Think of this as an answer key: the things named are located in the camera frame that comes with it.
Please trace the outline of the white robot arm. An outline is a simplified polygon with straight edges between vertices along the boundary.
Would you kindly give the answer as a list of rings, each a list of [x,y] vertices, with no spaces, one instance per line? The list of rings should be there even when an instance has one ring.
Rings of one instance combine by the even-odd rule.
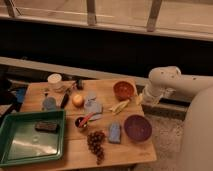
[[[176,66],[153,68],[139,103],[154,106],[170,89],[192,97],[177,171],[213,171],[213,76],[184,75]]]

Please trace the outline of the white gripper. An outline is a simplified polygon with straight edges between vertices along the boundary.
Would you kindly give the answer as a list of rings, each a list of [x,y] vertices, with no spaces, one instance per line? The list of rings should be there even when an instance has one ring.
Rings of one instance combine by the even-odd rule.
[[[147,84],[136,97],[136,104],[156,105],[163,97],[163,90],[151,84]]]

